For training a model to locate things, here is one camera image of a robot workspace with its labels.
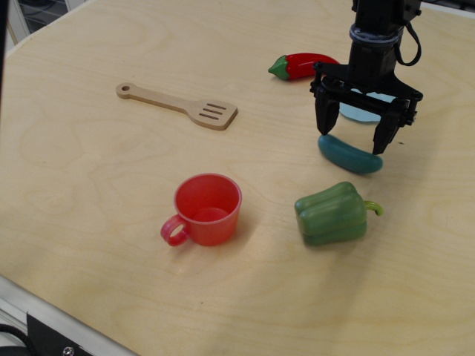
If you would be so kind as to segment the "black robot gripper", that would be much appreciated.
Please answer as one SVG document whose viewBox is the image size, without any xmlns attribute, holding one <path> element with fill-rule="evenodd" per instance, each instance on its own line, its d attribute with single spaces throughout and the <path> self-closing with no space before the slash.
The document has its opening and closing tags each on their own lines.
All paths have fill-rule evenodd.
<svg viewBox="0 0 475 356">
<path fill-rule="evenodd" d="M 376 45 L 354 40 L 346 65 L 316 62 L 311 91 L 315 97 L 317 128 L 327 135 L 335 126 L 340 104 L 348 104 L 381 116 L 373 137 L 373 154 L 383 154 L 397 131 L 412 125 L 422 93 L 401 82 L 395 75 L 400 60 L 400 41 Z M 384 102 L 368 93 L 394 96 Z"/>
</svg>

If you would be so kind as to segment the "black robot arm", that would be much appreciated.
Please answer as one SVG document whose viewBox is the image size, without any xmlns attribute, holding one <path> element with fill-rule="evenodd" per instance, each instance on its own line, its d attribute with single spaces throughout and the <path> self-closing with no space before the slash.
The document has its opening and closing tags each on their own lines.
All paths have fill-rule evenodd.
<svg viewBox="0 0 475 356">
<path fill-rule="evenodd" d="M 317 128 L 327 135 L 335 126 L 342 103 L 380 117 L 373 136 L 373 154 L 382 154 L 397 131 L 412 125 L 420 91 L 400 81 L 397 65 L 415 65 L 422 55 L 402 59 L 404 33 L 418 39 L 411 22 L 420 15 L 420 1 L 354 1 L 350 28 L 352 45 L 345 65 L 316 62 L 310 90 L 315 97 Z"/>
</svg>

